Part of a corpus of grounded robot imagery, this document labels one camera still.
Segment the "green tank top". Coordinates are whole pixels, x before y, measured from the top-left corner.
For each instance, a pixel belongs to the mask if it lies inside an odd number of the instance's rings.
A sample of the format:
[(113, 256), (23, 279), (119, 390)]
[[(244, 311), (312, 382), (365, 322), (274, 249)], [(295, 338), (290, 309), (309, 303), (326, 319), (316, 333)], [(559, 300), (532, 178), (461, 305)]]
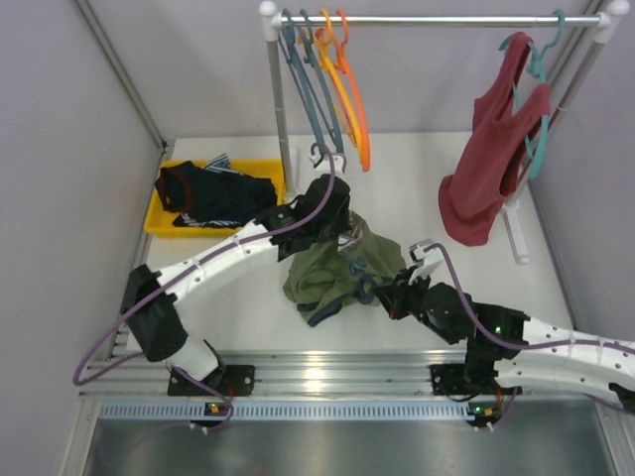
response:
[(346, 306), (378, 305), (374, 289), (390, 284), (404, 268), (401, 246), (351, 211), (349, 229), (335, 241), (294, 256), (283, 292), (304, 322), (316, 327)]

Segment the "orange plastic hanger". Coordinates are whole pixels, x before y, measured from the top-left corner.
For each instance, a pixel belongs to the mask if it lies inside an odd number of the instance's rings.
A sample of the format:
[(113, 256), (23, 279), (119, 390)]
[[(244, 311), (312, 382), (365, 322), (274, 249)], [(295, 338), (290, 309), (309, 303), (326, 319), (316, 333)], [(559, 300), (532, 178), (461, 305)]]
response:
[(357, 149), (362, 170), (367, 173), (370, 171), (371, 168), (371, 151), (364, 103), (358, 88), (353, 69), (346, 57), (345, 47), (347, 46), (349, 41), (349, 27), (347, 18), (341, 8), (337, 9), (336, 13), (340, 17), (341, 27), (343, 30), (343, 39), (341, 41), (336, 40), (334, 42), (337, 57), (336, 68), (348, 80), (349, 90), (352, 93), (353, 97), (353, 105), (350, 107), (350, 111), (346, 112), (345, 115), (348, 119), (349, 129), (352, 132), (351, 142)]

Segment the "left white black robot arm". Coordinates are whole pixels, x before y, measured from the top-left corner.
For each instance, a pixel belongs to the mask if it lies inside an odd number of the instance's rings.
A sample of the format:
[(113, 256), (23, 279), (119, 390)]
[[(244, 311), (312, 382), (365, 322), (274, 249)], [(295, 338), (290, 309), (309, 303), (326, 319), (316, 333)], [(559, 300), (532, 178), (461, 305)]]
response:
[(209, 342), (186, 330), (188, 307), (255, 269), (337, 238), (349, 227), (349, 201), (348, 183), (323, 175), (291, 203), (262, 211), (204, 252), (158, 271), (134, 269), (121, 313), (145, 359), (185, 372), (204, 394), (218, 391), (226, 365)]

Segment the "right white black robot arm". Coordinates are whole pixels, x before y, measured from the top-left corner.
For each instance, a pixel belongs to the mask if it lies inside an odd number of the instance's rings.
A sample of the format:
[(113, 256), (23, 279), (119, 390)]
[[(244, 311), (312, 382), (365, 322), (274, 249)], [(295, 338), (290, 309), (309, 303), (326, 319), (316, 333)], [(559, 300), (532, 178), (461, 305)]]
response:
[(389, 317), (411, 316), (449, 345), (464, 343), (462, 379), (474, 393), (531, 387), (580, 393), (632, 414), (634, 346), (548, 324), (522, 310), (476, 302), (459, 284), (413, 269), (377, 286)]

